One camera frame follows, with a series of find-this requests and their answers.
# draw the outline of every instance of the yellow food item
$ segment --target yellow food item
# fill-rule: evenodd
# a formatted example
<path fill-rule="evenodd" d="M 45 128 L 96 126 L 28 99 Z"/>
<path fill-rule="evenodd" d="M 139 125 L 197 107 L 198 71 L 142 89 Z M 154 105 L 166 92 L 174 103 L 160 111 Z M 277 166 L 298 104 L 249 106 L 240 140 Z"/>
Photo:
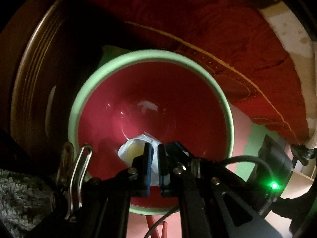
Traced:
<path fill-rule="evenodd" d="M 126 162 L 127 164 L 132 164 L 132 161 L 135 157 L 143 155 L 144 151 L 144 144 L 138 142 L 138 143 L 132 143 L 123 158 L 123 161 Z"/>

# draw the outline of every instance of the metal clip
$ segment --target metal clip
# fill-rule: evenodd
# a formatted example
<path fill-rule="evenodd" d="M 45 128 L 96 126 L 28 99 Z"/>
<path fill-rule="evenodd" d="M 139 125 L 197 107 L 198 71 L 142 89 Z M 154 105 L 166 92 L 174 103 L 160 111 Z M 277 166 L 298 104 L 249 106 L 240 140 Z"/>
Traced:
<path fill-rule="evenodd" d="M 73 157 L 74 157 L 74 147 L 72 143 L 67 141 L 63 145 L 63 151 L 61 154 L 61 163 L 58 168 L 56 185 L 57 187 L 68 187 L 70 182 L 70 177 L 73 171 Z"/>
<path fill-rule="evenodd" d="M 63 145 L 63 151 L 61 153 L 61 162 L 57 171 L 56 186 L 61 190 L 61 192 L 66 195 L 68 190 L 70 177 L 73 171 L 73 156 L 74 147 L 72 143 L 67 141 Z M 51 195 L 51 209 L 54 211 L 60 205 L 60 201 L 56 201 L 55 192 Z"/>
<path fill-rule="evenodd" d="M 93 153 L 90 145 L 84 145 L 76 160 L 68 189 L 68 212 L 66 220 L 75 221 L 75 213 L 82 207 L 81 186 Z"/>

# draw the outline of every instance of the green bowl rim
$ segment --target green bowl rim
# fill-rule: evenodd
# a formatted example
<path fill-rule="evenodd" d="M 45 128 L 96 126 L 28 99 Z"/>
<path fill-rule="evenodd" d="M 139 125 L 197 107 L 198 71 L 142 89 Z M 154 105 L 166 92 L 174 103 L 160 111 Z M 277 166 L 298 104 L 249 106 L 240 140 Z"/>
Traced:
<path fill-rule="evenodd" d="M 73 103 L 68 124 L 68 138 L 69 141 L 74 145 L 75 151 L 79 151 L 78 144 L 78 124 L 82 110 L 92 92 L 101 84 L 106 78 L 108 78 L 113 73 L 117 72 L 120 69 L 128 67 L 130 65 L 141 63 L 141 62 L 150 62 L 150 61 L 164 61 L 175 63 L 180 66 L 183 66 L 197 75 L 199 75 L 213 90 L 214 94 L 220 102 L 222 108 L 226 132 L 227 132 L 227 145 L 226 145 L 226 154 L 225 158 L 232 156 L 233 151 L 233 142 L 234 142 L 234 127 L 233 127 L 233 118 L 231 114 L 231 109 L 229 103 L 226 99 L 225 94 L 222 89 L 215 81 L 215 79 L 199 64 L 193 60 L 164 50 L 139 50 L 135 52 L 130 52 L 121 56 L 118 56 L 111 61 L 107 62 L 96 70 L 84 83 L 79 93 L 77 94 L 75 101 Z M 143 215 L 164 215 L 171 208 L 146 208 L 135 205 L 130 205 L 130 212 L 143 214 Z"/>

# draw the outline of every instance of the bolt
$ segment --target bolt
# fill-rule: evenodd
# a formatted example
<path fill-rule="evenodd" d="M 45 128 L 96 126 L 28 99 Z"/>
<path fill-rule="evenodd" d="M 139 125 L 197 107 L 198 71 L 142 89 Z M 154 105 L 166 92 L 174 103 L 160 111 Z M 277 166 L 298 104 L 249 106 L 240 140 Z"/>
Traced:
<path fill-rule="evenodd" d="M 137 169 L 135 167 L 131 167 L 128 169 L 128 173 L 131 175 L 135 175 L 137 173 Z"/>
<path fill-rule="evenodd" d="M 175 168 L 173 169 L 173 173 L 174 173 L 176 176 L 179 176 L 182 172 L 183 172 L 183 169 L 180 168 L 180 167 L 175 167 Z"/>
<path fill-rule="evenodd" d="M 60 182 L 66 183 L 66 179 L 62 177 L 62 178 L 60 179 Z"/>
<path fill-rule="evenodd" d="M 71 223 L 76 223 L 76 222 L 77 222 L 77 217 L 71 216 L 71 217 L 68 219 L 68 221 L 71 222 Z"/>
<path fill-rule="evenodd" d="M 220 180 L 219 180 L 218 177 L 212 177 L 211 182 L 212 182 L 214 185 L 220 184 Z"/>
<path fill-rule="evenodd" d="M 101 179 L 98 178 L 98 177 L 93 177 L 93 178 L 89 179 L 88 182 L 89 182 L 89 184 L 91 184 L 92 186 L 96 186 L 96 185 L 98 185 L 98 184 L 101 183 Z"/>

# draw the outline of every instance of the green wall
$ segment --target green wall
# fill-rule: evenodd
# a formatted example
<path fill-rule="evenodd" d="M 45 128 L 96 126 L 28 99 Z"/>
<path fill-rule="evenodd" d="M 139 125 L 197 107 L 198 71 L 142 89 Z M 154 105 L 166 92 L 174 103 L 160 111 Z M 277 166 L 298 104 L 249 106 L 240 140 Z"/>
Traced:
<path fill-rule="evenodd" d="M 268 130 L 264 125 L 251 124 L 251 134 L 248 137 L 248 144 L 244 147 L 243 154 L 257 157 L 265 135 L 269 135 L 273 140 L 278 142 L 279 135 L 277 132 Z M 253 168 L 253 163 L 241 162 L 237 164 L 235 173 L 246 181 Z"/>

